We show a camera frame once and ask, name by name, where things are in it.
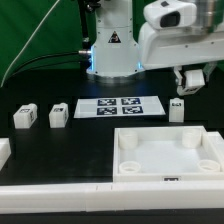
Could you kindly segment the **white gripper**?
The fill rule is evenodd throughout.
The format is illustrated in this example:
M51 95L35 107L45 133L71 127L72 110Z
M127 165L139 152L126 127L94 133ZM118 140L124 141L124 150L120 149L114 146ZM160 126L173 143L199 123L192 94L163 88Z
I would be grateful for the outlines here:
M174 67L183 87L183 65L208 62L206 82L224 60L224 0L155 0L143 9L139 55L145 70Z

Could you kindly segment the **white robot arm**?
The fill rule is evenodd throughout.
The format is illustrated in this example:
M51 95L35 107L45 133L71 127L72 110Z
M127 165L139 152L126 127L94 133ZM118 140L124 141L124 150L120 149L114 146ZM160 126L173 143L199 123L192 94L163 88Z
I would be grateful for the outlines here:
M224 0L155 0L143 9L133 37L133 0L99 0L93 79L116 82L144 70L224 60Z

